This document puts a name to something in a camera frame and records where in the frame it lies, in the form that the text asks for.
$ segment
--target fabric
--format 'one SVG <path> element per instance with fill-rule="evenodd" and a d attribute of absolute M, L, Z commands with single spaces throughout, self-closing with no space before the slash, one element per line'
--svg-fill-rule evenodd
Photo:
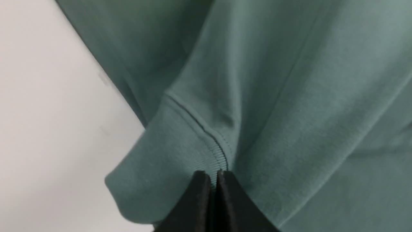
<path fill-rule="evenodd" d="M 57 2 L 147 126 L 128 220 L 222 169 L 285 232 L 412 231 L 412 1 Z"/>

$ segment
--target white background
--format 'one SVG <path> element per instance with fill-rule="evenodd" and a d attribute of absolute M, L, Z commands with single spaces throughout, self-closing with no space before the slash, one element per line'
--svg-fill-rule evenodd
<path fill-rule="evenodd" d="M 103 182 L 142 131 L 53 0 L 0 0 L 0 231 L 151 231 Z"/>

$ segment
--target seam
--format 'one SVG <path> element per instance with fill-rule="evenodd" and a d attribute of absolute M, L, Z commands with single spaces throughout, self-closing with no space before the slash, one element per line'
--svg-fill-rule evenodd
<path fill-rule="evenodd" d="M 304 49 L 305 49 L 305 47 L 306 47 L 306 45 L 307 45 L 307 42 L 308 42 L 309 38 L 311 37 L 311 35 L 312 35 L 313 31 L 314 31 L 315 25 L 317 24 L 317 22 L 318 22 L 318 20 L 319 20 L 320 11 L 321 11 L 322 6 L 324 5 L 324 3 L 325 3 L 325 0 L 322 1 L 322 3 L 319 5 L 319 8 L 318 8 L 318 10 L 317 10 L 316 17 L 315 17 L 315 19 L 313 20 L 312 25 L 310 26 L 309 31 L 308 31 L 307 35 L 305 36 L 305 38 L 304 38 L 304 40 L 303 40 L 303 42 L 302 42 L 302 45 L 300 46 L 300 49 L 299 49 L 299 52 L 298 52 L 298 55 L 297 55 L 295 61 L 293 62 L 293 64 L 292 64 L 292 66 L 291 66 L 288 74 L 287 74 L 286 77 L 285 77 L 285 80 L 284 80 L 283 83 L 282 83 L 281 90 L 280 90 L 279 93 L 276 95 L 275 102 L 273 103 L 273 106 L 272 106 L 272 110 L 270 111 L 268 117 L 265 119 L 265 122 L 263 123 L 262 128 L 259 130 L 259 134 L 256 135 L 256 137 L 254 138 L 253 142 L 251 142 L 251 143 L 250 143 L 245 149 L 243 149 L 241 152 L 246 152 L 246 151 L 248 151 L 249 149 L 251 149 L 251 148 L 254 146 L 254 144 L 256 143 L 256 141 L 258 140 L 258 138 L 261 136 L 263 129 L 264 129 L 264 128 L 266 127 L 266 125 L 268 124 L 270 117 L 272 116 L 273 112 L 275 111 L 276 106 L 278 105 L 280 96 L 283 94 L 283 92 L 284 92 L 285 89 L 286 89 L 286 86 L 288 85 L 288 83 L 289 83 L 290 80 L 291 80 L 290 76 L 292 75 L 293 71 L 295 70 L 296 65 L 297 65 L 297 64 L 299 63 L 299 61 L 302 59 L 303 51 L 304 51 Z"/>
<path fill-rule="evenodd" d="M 207 148 L 209 149 L 209 151 L 212 153 L 213 157 L 215 158 L 216 163 L 219 165 L 219 168 L 222 169 L 222 165 L 221 165 L 221 163 L 219 162 L 219 160 L 218 160 L 215 152 L 213 151 L 213 149 L 210 148 L 210 146 L 209 146 L 208 143 L 204 140 L 204 138 L 203 138 L 202 136 L 200 136 L 200 135 L 198 134 L 198 132 L 193 128 L 193 125 L 192 125 L 191 123 L 189 123 L 189 122 L 187 121 L 187 119 L 185 119 L 185 118 L 183 117 L 183 115 L 181 114 L 181 112 L 180 112 L 179 110 L 175 109 L 173 106 L 171 106 L 170 108 L 171 108 L 180 118 L 182 118 L 183 121 L 185 121 L 185 123 L 186 123 L 186 124 L 190 127 L 190 129 L 197 135 L 197 137 L 207 146 Z"/>
<path fill-rule="evenodd" d="M 171 101 L 173 101 L 173 103 L 175 103 L 180 109 L 184 110 L 184 112 L 186 112 L 186 113 L 196 122 L 196 124 L 203 130 L 203 132 L 205 132 L 205 134 L 207 134 L 211 139 L 213 139 L 214 143 L 219 147 L 219 150 L 220 150 L 220 152 L 222 153 L 222 156 L 223 156 L 223 158 L 224 158 L 224 160 L 223 160 L 224 165 L 221 165 L 221 163 L 219 162 L 219 159 L 217 158 L 217 156 L 216 156 L 216 154 L 215 154 L 214 152 L 212 152 L 213 156 L 215 157 L 215 159 L 217 159 L 218 164 L 219 164 L 219 166 L 220 166 L 221 169 L 224 170 L 224 169 L 226 168 L 226 170 L 229 170 L 229 165 L 228 165 L 228 162 L 227 162 L 226 154 L 225 154 L 225 152 L 223 151 L 223 148 L 222 148 L 222 146 L 219 144 L 219 142 L 217 141 L 217 139 L 216 139 L 210 132 L 208 132 L 207 130 L 205 130 L 204 126 L 201 125 L 201 123 L 199 122 L 199 120 L 198 120 L 188 109 L 186 109 L 186 108 L 183 106 L 183 104 L 181 104 L 179 101 L 177 101 L 174 97 L 172 97 L 172 96 L 169 95 L 168 93 L 165 93 L 165 96 L 168 97 Z"/>
<path fill-rule="evenodd" d="M 220 131 L 218 131 L 218 130 L 214 130 L 214 131 L 217 132 L 217 133 L 222 137 L 223 141 L 225 142 L 225 144 L 226 144 L 227 147 L 229 148 L 230 154 L 233 154 L 232 147 L 231 147 L 230 144 L 227 142 L 227 140 L 225 139 L 225 137 L 220 133 Z"/>

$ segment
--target teal cotton fabric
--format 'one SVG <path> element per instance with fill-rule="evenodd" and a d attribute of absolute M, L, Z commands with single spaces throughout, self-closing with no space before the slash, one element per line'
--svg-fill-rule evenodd
<path fill-rule="evenodd" d="M 147 126 L 126 219 L 223 169 L 285 232 L 412 231 L 412 1 L 57 2 Z"/>

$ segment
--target stitching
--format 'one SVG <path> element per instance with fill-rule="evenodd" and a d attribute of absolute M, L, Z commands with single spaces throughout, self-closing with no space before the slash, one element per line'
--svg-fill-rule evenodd
<path fill-rule="evenodd" d="M 210 146 L 207 144 L 207 142 L 202 138 L 202 136 L 200 136 L 197 131 L 193 128 L 193 126 L 191 125 L 191 123 L 189 123 L 182 115 L 181 113 L 175 109 L 173 106 L 170 107 L 179 117 L 181 117 L 183 119 L 183 121 L 185 121 L 185 123 L 187 123 L 187 125 L 190 127 L 190 129 L 197 135 L 197 137 L 207 146 L 207 148 L 209 149 L 209 151 L 212 153 L 213 157 L 216 160 L 216 163 L 219 165 L 219 168 L 222 169 L 222 166 L 216 156 L 216 154 L 213 152 L 213 150 L 210 148 Z"/>
<path fill-rule="evenodd" d="M 220 143 L 218 142 L 218 140 L 215 138 L 215 136 L 213 136 L 210 132 L 208 132 L 208 131 L 206 131 L 206 130 L 204 129 L 204 126 L 199 122 L 199 120 L 197 120 L 197 118 L 196 118 L 186 107 L 184 107 L 184 104 L 180 103 L 177 99 L 175 99 L 175 97 L 171 96 L 170 93 L 168 93 L 168 92 L 166 92 L 165 95 L 166 95 L 169 99 L 171 99 L 175 104 L 177 104 L 180 109 L 183 109 L 189 116 L 191 116 L 192 119 L 195 120 L 195 122 L 202 128 L 202 130 L 214 140 L 214 142 L 218 145 L 220 151 L 222 152 L 223 158 L 225 159 L 225 160 L 224 160 L 224 163 L 225 163 L 226 170 L 229 170 L 229 162 L 227 161 L 226 154 L 224 153 L 222 146 L 220 145 Z"/>
<path fill-rule="evenodd" d="M 248 151 L 249 149 L 251 149 L 251 148 L 254 146 L 254 144 L 256 143 L 256 141 L 258 140 L 258 138 L 261 136 L 263 129 L 264 129 L 264 128 L 266 127 L 266 125 L 268 124 L 270 117 L 272 116 L 273 112 L 275 111 L 276 106 L 278 105 L 280 96 L 283 94 L 283 92 L 284 92 L 285 89 L 286 89 L 286 86 L 288 85 L 288 83 L 289 83 L 290 80 L 291 80 L 290 76 L 292 75 L 292 72 L 295 70 L 296 65 L 297 65 L 297 64 L 299 63 L 299 61 L 302 59 L 302 53 L 303 53 L 303 51 L 304 51 L 304 49 L 305 49 L 305 47 L 306 47 L 306 45 L 307 45 L 307 42 L 308 42 L 309 38 L 311 37 L 311 35 L 312 35 L 313 31 L 314 31 L 315 25 L 317 24 L 317 22 L 318 22 L 318 20 L 319 20 L 320 11 L 321 11 L 323 5 L 324 5 L 324 1 L 319 5 L 319 8 L 318 8 L 316 17 L 315 17 L 312 25 L 310 26 L 310 29 L 309 29 L 307 35 L 305 36 L 305 39 L 304 39 L 304 41 L 303 41 L 303 43 L 302 43 L 302 45 L 301 45 L 301 47 L 300 47 L 300 49 L 299 49 L 299 53 L 298 53 L 298 55 L 297 55 L 297 58 L 296 58 L 295 62 L 292 64 L 292 66 L 291 66 L 291 68 L 290 68 L 287 76 L 285 77 L 285 80 L 284 80 L 283 83 L 282 83 L 281 90 L 279 91 L 279 93 L 277 94 L 277 96 L 276 96 L 276 98 L 275 98 L 276 100 L 275 100 L 275 102 L 273 103 L 271 112 L 269 113 L 268 117 L 265 119 L 265 123 L 263 124 L 263 126 L 262 126 L 259 134 L 256 135 L 256 137 L 254 138 L 253 142 L 251 142 L 245 149 L 243 149 L 243 152 Z"/>

